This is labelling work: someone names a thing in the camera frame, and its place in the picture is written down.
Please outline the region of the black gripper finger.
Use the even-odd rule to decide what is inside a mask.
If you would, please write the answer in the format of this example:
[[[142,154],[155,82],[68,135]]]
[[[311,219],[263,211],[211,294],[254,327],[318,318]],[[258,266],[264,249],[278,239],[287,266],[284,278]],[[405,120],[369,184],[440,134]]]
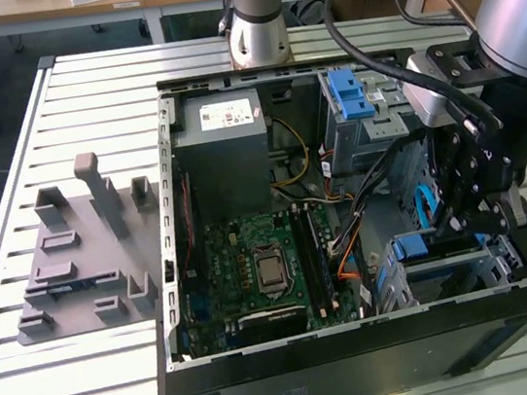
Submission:
[[[500,196],[512,185],[506,157],[478,150],[463,153],[453,171],[457,220],[468,233],[500,234],[510,228]]]
[[[431,132],[427,141],[430,174],[436,182],[439,196],[433,224],[436,236],[445,236],[458,228],[450,222],[462,203],[459,177],[454,173],[457,169],[458,152],[462,147],[461,138],[457,130],[451,129]]]

